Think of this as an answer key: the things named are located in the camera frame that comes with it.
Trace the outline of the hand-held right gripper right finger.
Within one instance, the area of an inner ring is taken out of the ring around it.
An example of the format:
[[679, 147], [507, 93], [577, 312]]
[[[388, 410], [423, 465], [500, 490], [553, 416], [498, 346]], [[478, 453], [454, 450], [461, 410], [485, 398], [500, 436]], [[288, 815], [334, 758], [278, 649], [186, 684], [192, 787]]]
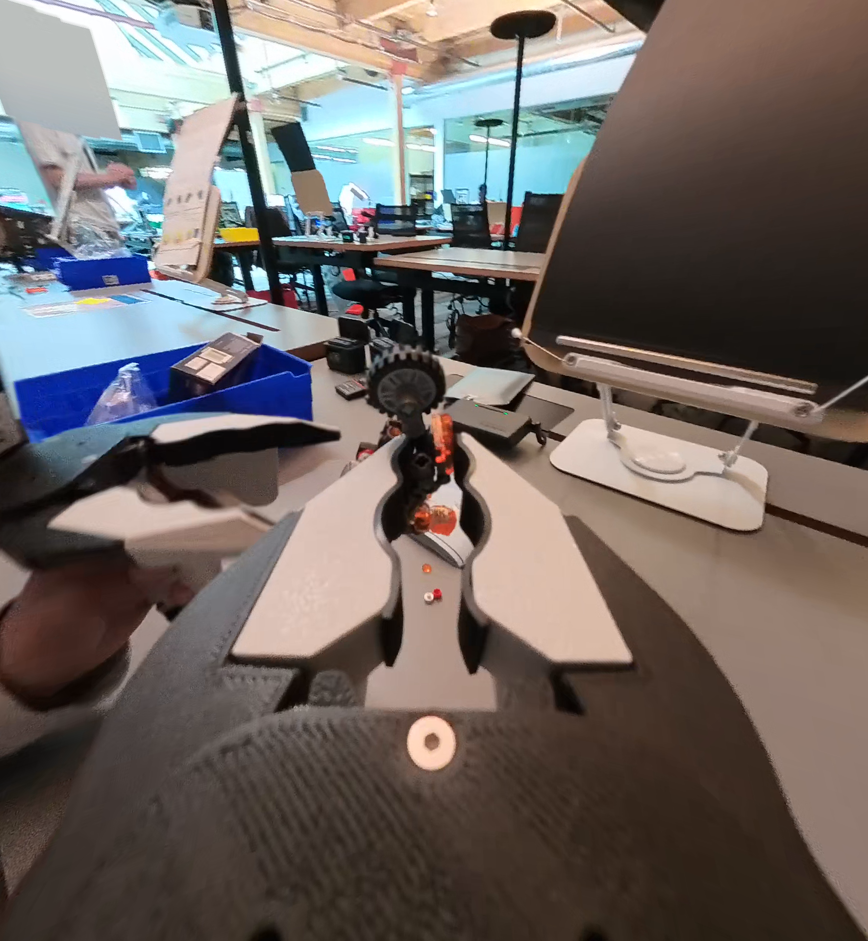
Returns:
[[557, 503], [469, 434], [457, 442], [465, 665], [499, 707], [553, 707], [571, 675], [622, 673], [634, 657]]

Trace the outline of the black pole round base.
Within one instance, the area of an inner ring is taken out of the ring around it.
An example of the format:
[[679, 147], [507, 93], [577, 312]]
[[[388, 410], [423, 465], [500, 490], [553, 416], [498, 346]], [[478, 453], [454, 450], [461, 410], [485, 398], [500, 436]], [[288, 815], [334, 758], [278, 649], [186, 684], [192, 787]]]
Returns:
[[492, 143], [495, 143], [498, 138], [493, 134], [498, 128], [504, 124], [502, 119], [496, 117], [483, 117], [477, 119], [474, 122], [474, 126], [479, 130], [478, 135], [472, 135], [471, 140], [475, 137], [475, 141], [482, 143], [485, 147], [485, 157], [484, 157], [484, 179], [481, 185], [479, 186], [479, 203], [485, 205], [487, 203], [487, 192], [488, 192], [488, 168], [489, 168], [489, 153]]
[[512, 239], [512, 209], [515, 186], [516, 161], [521, 120], [521, 89], [524, 70], [524, 53], [527, 41], [542, 38], [555, 26], [556, 16], [546, 9], [522, 9], [505, 13], [489, 26], [492, 38], [499, 41], [516, 42], [516, 65], [514, 77], [513, 110], [507, 171], [505, 216], [502, 225], [501, 249], [508, 251]]

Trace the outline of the lego instruction booklet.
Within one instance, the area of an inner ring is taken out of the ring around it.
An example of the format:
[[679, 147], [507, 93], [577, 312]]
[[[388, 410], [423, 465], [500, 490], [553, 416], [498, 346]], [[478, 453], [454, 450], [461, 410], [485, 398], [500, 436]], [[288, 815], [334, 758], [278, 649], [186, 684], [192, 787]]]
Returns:
[[459, 570], [463, 569], [473, 551], [470, 539], [460, 528], [455, 529], [451, 535], [409, 533], [406, 537], [445, 564]]

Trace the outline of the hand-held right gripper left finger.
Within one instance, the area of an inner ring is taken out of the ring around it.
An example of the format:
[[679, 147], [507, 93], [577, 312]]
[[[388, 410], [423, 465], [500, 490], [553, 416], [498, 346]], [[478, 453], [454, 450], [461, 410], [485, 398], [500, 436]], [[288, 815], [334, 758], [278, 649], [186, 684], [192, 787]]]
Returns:
[[237, 635], [240, 664], [344, 674], [363, 704], [385, 659], [385, 630], [401, 595], [400, 565], [381, 523], [400, 478], [392, 441], [298, 512], [261, 593]]

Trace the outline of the person's left hand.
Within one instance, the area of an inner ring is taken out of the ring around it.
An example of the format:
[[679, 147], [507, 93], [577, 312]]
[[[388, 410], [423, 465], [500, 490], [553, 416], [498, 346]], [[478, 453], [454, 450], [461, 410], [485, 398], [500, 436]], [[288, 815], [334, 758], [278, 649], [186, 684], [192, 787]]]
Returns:
[[0, 684], [31, 708], [74, 698], [112, 670], [153, 608], [194, 595], [176, 569], [119, 556], [35, 571], [0, 613]]

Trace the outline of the clear plastic bag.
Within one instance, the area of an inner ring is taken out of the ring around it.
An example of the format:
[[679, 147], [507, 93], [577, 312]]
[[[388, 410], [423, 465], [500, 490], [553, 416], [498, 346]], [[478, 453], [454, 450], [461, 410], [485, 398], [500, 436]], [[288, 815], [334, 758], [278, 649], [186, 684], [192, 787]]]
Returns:
[[94, 426], [126, 419], [137, 419], [158, 406], [156, 397], [137, 362], [124, 364], [98, 397], [87, 416], [86, 425]]

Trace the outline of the blue plastic bin white tag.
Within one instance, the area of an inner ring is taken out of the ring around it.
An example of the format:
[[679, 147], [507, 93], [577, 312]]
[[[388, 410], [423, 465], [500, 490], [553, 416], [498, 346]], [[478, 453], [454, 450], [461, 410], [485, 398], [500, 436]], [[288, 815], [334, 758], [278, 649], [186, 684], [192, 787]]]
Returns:
[[170, 370], [198, 349], [191, 346], [128, 356], [15, 381], [15, 402], [30, 441], [44, 441], [84, 426], [100, 395], [130, 362], [141, 370], [158, 416], [236, 413], [312, 419], [310, 363], [269, 346], [261, 349], [244, 383], [173, 403], [169, 399]]
[[141, 255], [60, 256], [52, 262], [52, 270], [56, 279], [70, 292], [141, 286], [152, 281], [149, 262]]

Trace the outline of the black charger box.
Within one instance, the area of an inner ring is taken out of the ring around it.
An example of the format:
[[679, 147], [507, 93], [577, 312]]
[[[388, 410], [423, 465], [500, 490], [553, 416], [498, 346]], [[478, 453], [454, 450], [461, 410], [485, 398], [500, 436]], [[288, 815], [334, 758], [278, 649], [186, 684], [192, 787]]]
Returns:
[[547, 443], [541, 424], [518, 411], [487, 406], [471, 399], [457, 399], [446, 407], [456, 433], [467, 433], [494, 451], [510, 451], [533, 436], [540, 447]]

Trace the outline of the long black pole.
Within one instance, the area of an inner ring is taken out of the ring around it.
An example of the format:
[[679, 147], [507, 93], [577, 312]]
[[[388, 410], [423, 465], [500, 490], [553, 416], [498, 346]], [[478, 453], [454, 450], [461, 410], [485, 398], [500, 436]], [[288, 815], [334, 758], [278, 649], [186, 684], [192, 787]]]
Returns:
[[228, 1], [213, 1], [212, 7], [216, 21], [216, 31], [223, 56], [228, 88], [236, 96], [235, 126], [237, 128], [242, 154], [244, 157], [251, 203], [254, 210], [256, 227], [259, 232], [259, 255], [263, 262], [268, 282], [271, 303], [279, 304], [283, 300], [279, 281], [278, 261], [273, 245], [273, 234], [267, 216], [267, 203], [263, 190], [261, 166], [255, 148], [248, 99], [245, 93], [239, 55], [230, 18]]

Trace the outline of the person's left forearm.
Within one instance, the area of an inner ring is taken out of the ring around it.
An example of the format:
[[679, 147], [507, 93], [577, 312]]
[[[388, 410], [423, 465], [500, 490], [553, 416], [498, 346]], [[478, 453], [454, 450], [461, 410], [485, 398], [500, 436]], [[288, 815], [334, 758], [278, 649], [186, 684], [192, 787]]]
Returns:
[[100, 717], [115, 702], [130, 669], [131, 649], [126, 645], [110, 661], [40, 706], [25, 704], [0, 682], [0, 759]]

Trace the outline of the lego motorcycle model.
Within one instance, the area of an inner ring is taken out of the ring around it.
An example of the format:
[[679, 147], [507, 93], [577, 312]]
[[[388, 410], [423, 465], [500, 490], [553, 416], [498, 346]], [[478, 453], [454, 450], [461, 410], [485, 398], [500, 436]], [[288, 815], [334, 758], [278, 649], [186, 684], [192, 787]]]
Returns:
[[369, 406], [385, 421], [373, 450], [339, 480], [346, 519], [359, 514], [389, 543], [461, 530], [477, 545], [487, 512], [472, 487], [471, 440], [442, 406], [440, 361], [420, 348], [393, 347], [373, 359], [366, 386]]

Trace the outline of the wooden desk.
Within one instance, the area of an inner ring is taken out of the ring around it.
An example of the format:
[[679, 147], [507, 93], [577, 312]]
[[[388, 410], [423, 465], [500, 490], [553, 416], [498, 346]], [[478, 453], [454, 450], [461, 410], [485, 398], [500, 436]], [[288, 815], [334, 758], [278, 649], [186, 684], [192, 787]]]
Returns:
[[437, 292], [475, 298], [501, 297], [510, 284], [535, 283], [546, 254], [512, 250], [442, 247], [406, 254], [380, 254], [372, 264], [379, 276], [395, 277], [420, 294], [422, 345], [436, 349]]
[[276, 250], [279, 262], [310, 272], [316, 312], [320, 315], [329, 313], [322, 277], [324, 267], [353, 267], [364, 270], [373, 268], [374, 260], [380, 254], [420, 252], [450, 243], [451, 236], [445, 234], [403, 237], [380, 235], [378, 238], [366, 238], [365, 241], [355, 237], [348, 242], [340, 236], [324, 235], [275, 237], [270, 240], [270, 246]]

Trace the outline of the white metal stand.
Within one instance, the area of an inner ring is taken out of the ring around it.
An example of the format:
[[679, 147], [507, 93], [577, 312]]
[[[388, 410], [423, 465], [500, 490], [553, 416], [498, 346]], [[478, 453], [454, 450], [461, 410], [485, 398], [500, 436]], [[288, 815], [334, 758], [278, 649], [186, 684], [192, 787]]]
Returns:
[[[564, 375], [591, 381], [602, 416], [581, 422], [551, 456], [565, 474], [736, 533], [756, 533], [767, 504], [768, 470], [744, 446], [763, 425], [837, 441], [868, 442], [868, 373], [824, 402], [816, 383], [774, 373], [559, 335]], [[744, 419], [735, 443], [718, 450], [633, 426], [616, 413], [614, 391], [704, 407]]]

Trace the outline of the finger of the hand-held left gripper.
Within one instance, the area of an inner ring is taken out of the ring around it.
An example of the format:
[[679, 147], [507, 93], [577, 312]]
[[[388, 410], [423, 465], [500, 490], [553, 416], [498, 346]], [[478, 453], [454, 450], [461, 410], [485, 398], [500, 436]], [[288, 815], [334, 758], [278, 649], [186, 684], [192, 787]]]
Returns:
[[279, 490], [279, 454], [338, 441], [332, 424], [234, 413], [180, 417], [149, 432], [146, 500], [261, 507]]
[[220, 567], [274, 525], [258, 508], [220, 488], [184, 488], [179, 499], [154, 484], [125, 485], [76, 501], [47, 524], [54, 535], [120, 544], [143, 567]]

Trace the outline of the dark cardboard box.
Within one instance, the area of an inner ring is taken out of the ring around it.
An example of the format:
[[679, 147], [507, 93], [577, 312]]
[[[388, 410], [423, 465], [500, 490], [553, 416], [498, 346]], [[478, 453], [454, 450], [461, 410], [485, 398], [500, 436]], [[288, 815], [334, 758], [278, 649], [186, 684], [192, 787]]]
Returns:
[[207, 394], [242, 381], [263, 346], [257, 335], [226, 332], [175, 363], [169, 385]]

